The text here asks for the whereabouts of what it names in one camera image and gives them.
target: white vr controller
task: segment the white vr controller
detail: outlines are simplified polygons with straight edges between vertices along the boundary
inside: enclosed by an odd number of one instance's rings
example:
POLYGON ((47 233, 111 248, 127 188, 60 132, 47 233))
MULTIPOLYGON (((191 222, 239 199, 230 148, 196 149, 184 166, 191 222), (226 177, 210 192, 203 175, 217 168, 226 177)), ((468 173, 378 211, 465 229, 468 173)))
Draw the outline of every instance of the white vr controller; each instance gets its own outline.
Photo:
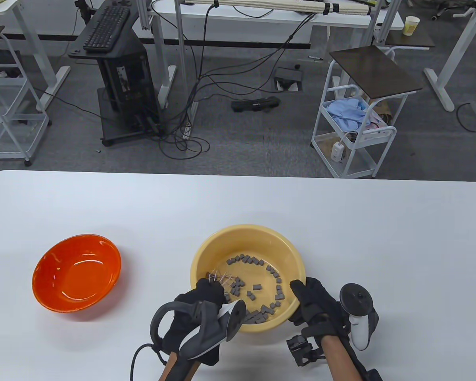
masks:
POLYGON ((376 330, 379 315, 369 292, 356 283, 347 283, 340 290, 340 304, 349 320, 351 341, 358 350, 365 350, 376 330))

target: paper cup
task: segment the paper cup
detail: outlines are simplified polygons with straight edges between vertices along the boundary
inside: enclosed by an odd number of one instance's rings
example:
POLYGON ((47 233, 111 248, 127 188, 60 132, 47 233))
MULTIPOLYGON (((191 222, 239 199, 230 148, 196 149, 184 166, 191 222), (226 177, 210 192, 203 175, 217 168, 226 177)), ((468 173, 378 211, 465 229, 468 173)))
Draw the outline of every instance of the paper cup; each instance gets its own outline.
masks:
POLYGON ((404 36, 412 36, 419 22, 420 20, 416 16, 407 16, 405 18, 405 24, 403 26, 402 34, 404 36))

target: vr controller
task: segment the vr controller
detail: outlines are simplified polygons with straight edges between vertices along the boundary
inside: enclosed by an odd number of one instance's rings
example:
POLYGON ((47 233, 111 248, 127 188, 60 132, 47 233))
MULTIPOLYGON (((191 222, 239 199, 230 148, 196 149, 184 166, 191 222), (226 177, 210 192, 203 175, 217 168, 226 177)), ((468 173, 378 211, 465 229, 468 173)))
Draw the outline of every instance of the vr controller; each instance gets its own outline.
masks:
MULTIPOLYGON (((343 326, 345 334, 351 335, 351 341, 356 349, 365 350, 369 346, 370 337, 379 322, 379 315, 374 309, 372 296, 364 287, 356 283, 348 283, 340 290, 339 305, 345 323, 343 326)), ((307 341, 307 337, 302 334, 287 340, 287 347, 298 366, 305 366, 325 358, 322 348, 319 346, 314 349, 307 341)), ((348 342, 346 343, 344 340, 343 345, 365 381, 382 381, 375 369, 365 370, 348 342)))

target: black glove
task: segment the black glove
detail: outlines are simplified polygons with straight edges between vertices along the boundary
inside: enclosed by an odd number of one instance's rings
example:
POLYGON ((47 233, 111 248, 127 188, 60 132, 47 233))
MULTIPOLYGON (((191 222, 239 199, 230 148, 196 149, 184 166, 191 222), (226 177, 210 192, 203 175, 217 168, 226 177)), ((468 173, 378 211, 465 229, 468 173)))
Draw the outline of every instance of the black glove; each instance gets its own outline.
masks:
POLYGON ((294 325, 302 323, 309 325, 301 330, 303 336, 314 336, 318 345, 325 335, 349 340, 344 328, 346 324, 340 303, 328 294, 320 281, 307 278, 306 285, 298 280, 291 281, 291 290, 298 298, 300 306, 289 321, 294 325))
MULTIPOLYGON (((180 294, 175 299, 176 302, 189 304, 202 300, 215 303, 217 308, 220 309, 222 304, 226 303, 224 287, 222 287, 219 282, 210 282, 208 279, 202 278, 198 280, 194 290, 186 294, 180 294)), ((183 314, 182 312, 175 312, 171 327, 162 340, 162 350, 167 353, 175 352, 178 354, 182 340, 197 326, 198 325, 191 322, 189 315, 183 314)), ((219 360, 219 346, 198 357, 196 360, 206 365, 215 365, 219 360)))

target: keyboard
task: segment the keyboard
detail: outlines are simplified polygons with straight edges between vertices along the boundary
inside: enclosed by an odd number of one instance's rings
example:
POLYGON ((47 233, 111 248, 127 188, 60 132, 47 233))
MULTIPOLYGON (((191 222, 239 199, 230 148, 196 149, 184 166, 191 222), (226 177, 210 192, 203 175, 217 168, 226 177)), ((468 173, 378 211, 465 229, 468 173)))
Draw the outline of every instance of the keyboard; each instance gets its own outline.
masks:
POLYGON ((97 22, 84 42, 83 49, 103 53, 111 51, 130 13, 128 7, 106 6, 97 15, 97 22))

